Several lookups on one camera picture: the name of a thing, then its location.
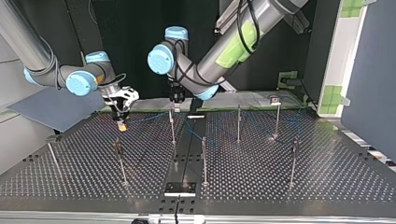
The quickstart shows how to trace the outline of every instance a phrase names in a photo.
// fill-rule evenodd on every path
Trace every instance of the metal plate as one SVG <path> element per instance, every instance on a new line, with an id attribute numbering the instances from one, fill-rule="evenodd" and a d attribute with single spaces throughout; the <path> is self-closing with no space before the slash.
<path id="1" fill-rule="evenodd" d="M 344 215 L 371 207 L 363 215 L 372 216 L 385 207 L 378 215 L 394 217 L 396 175 L 309 111 L 282 110 L 276 140 L 275 111 L 243 112 L 239 145 L 236 112 L 206 117 L 209 185 L 201 186 L 200 213 Z M 296 136 L 301 149 L 291 182 Z"/>
<path id="2" fill-rule="evenodd" d="M 177 136 L 184 117 L 175 118 Z M 158 199 L 174 153 L 168 114 L 132 114 L 131 120 L 128 131 L 120 133 L 108 114 L 96 116 L 53 145 L 59 170 L 48 151 L 3 183 L 0 195 L 55 200 Z M 124 148 L 128 186 L 123 185 L 114 152 L 117 137 Z"/>
<path id="3" fill-rule="evenodd" d="M 189 129 L 206 136 L 207 186 L 200 179 L 202 159 L 187 160 L 200 156 L 201 140 L 193 134 L 182 141 L 185 118 L 175 117 L 173 148 L 167 114 L 132 114 L 142 121 L 127 133 L 99 115 L 53 145 L 60 171 L 47 151 L 0 176 L 0 210 L 173 214 L 177 198 L 163 194 L 174 172 L 197 186 L 195 198 L 180 199 L 180 214 L 396 217 L 396 174 L 309 110 L 282 110 L 276 141 L 276 112 L 243 112 L 239 145 L 236 112 L 189 120 Z M 291 188 L 296 135 L 301 150 Z M 113 152 L 116 137 L 126 148 L 129 186 L 122 185 Z M 175 152 L 186 155 L 185 162 L 174 162 Z"/>

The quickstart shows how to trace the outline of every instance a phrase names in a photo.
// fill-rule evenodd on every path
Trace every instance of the gray robot arm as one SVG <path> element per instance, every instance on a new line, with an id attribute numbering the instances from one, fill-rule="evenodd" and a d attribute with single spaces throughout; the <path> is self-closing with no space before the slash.
<path id="1" fill-rule="evenodd" d="M 0 0 L 0 35 L 23 62 L 23 73 L 29 82 L 67 88 L 77 96 L 100 90 L 120 131 L 126 130 L 124 121 L 139 94 L 130 87 L 120 86 L 120 79 L 105 52 L 88 54 L 83 67 L 60 66 L 50 45 L 39 37 L 13 0 Z"/>
<path id="2" fill-rule="evenodd" d="M 206 56 L 194 64 L 183 49 L 187 48 L 188 32 L 182 27 L 165 30 L 165 40 L 154 47 L 148 55 L 148 66 L 159 75 L 167 74 L 196 97 L 210 99 L 217 91 L 219 78 L 230 72 L 238 63 L 244 62 L 257 41 L 255 24 L 260 28 L 259 37 L 267 34 L 286 14 L 294 14 L 308 0 L 254 0 L 251 1 L 257 23 L 248 7 L 212 47 Z"/>

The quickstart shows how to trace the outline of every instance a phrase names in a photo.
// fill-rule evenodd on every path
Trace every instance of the white panel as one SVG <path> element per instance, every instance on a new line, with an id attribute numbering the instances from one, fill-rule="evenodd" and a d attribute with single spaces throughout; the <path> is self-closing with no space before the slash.
<path id="1" fill-rule="evenodd" d="M 26 81 L 21 61 L 0 63 L 0 78 L 0 110 L 44 89 Z"/>
<path id="2" fill-rule="evenodd" d="M 341 95 L 345 97 L 347 94 L 347 87 L 361 37 L 361 28 L 364 23 L 366 10 L 367 7 L 364 7 L 359 17 L 338 18 L 337 20 L 319 99 L 319 111 L 325 86 L 343 86 Z M 319 115 L 328 118 L 341 118 L 343 108 L 343 105 L 339 105 L 336 114 L 328 115 L 319 113 Z"/>
<path id="3" fill-rule="evenodd" d="M 0 35 L 0 63 L 18 59 L 14 50 L 9 46 L 6 40 Z"/>
<path id="4" fill-rule="evenodd" d="M 0 174 L 46 144 L 53 130 L 17 116 L 0 123 Z"/>

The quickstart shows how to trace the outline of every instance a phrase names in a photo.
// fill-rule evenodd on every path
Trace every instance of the gray wall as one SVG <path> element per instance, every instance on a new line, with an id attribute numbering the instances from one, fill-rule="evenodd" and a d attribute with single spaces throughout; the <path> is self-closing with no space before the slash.
<path id="1" fill-rule="evenodd" d="M 340 0 L 318 0 L 314 26 L 304 72 L 304 84 L 313 100 L 318 101 Z"/>
<path id="2" fill-rule="evenodd" d="M 43 88 L 24 79 L 23 64 L 0 36 L 0 174 L 46 143 L 52 129 L 7 110 Z"/>
<path id="3" fill-rule="evenodd" d="M 396 1 L 368 6 L 342 123 L 396 161 Z"/>
<path id="4" fill-rule="evenodd" d="M 302 12 L 312 24 L 317 0 L 310 0 Z M 311 34 L 297 35 L 284 21 L 261 40 L 254 55 L 235 70 L 230 82 L 240 91 L 274 91 L 279 72 L 304 74 Z"/>

